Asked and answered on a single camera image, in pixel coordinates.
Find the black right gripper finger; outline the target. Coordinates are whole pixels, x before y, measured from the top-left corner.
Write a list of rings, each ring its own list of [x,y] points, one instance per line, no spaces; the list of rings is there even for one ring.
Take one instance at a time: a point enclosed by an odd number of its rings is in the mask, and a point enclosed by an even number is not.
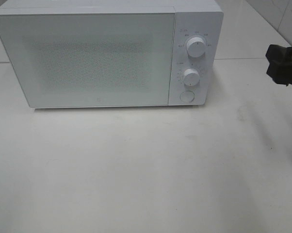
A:
[[[277,66],[292,66],[292,47],[271,44],[265,56],[270,63]]]
[[[282,65],[270,63],[266,73],[276,84],[292,85],[292,63]]]

